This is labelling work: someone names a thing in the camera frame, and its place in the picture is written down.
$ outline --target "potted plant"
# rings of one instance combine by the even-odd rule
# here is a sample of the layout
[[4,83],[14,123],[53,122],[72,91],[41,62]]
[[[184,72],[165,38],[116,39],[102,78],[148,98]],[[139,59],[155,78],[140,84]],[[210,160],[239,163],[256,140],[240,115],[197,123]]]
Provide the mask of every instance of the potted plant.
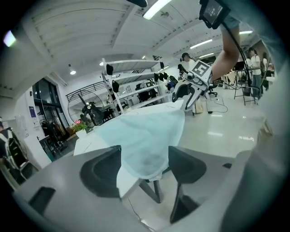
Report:
[[85,130],[87,128],[87,125],[81,120],[76,120],[75,124],[72,125],[71,128],[79,138],[84,137],[87,134]]

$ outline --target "standing fan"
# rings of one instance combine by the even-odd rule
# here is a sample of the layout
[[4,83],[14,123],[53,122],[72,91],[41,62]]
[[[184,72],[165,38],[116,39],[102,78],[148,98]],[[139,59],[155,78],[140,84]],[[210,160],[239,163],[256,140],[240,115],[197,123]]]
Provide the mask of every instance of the standing fan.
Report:
[[68,101],[68,113],[73,121],[82,120],[89,128],[103,123],[104,105],[93,92],[81,90],[74,93]]

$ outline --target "black bag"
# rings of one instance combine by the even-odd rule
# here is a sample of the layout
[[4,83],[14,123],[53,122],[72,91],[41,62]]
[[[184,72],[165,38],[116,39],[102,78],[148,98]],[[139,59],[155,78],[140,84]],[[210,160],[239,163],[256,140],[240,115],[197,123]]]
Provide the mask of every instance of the black bag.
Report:
[[154,73],[154,80],[155,80],[155,82],[158,81],[158,79],[159,79],[159,75],[156,74],[156,73]]
[[107,65],[106,65],[106,69],[107,69],[107,74],[108,74],[108,75],[110,75],[110,76],[113,75],[113,71],[114,71],[113,66],[107,64]]
[[164,68],[164,64],[163,64],[163,62],[160,62],[160,67],[161,67],[161,69]]
[[160,80],[160,81],[163,81],[163,78],[164,78],[163,73],[160,73],[160,74],[159,74],[159,80]]
[[167,78],[168,78],[168,74],[164,73],[164,79],[167,80]]
[[120,85],[118,84],[118,82],[112,81],[112,87],[114,92],[119,92],[119,86]]

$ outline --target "white shirt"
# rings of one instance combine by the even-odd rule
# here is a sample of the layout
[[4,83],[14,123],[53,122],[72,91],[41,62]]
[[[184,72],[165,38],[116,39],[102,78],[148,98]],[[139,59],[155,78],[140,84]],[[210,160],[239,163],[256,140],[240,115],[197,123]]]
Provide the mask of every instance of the white shirt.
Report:
[[259,69],[253,70],[253,75],[260,75],[261,74],[260,57],[258,55],[252,56],[251,62],[252,62],[253,68],[259,68]]
[[252,61],[249,58],[246,59],[246,63],[248,67],[252,66]]
[[186,62],[186,61],[182,62],[182,66],[185,68],[187,72],[190,72],[193,69],[194,65],[195,65],[195,61],[192,59],[190,59],[189,62]]
[[266,59],[266,58],[264,58],[264,59],[263,59],[263,63],[264,63],[265,70],[266,70],[266,68],[267,68],[267,64],[268,64],[268,61],[267,61],[267,59]]

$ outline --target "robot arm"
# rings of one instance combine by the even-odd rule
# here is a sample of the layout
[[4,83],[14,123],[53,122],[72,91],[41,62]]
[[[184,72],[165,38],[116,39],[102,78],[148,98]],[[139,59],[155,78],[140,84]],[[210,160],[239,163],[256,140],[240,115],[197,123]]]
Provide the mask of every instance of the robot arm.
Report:
[[199,96],[207,92],[210,82],[212,81],[212,67],[198,60],[191,71],[188,72],[184,80],[179,81],[172,94],[172,102],[177,101],[183,96],[184,109],[188,110],[198,100]]

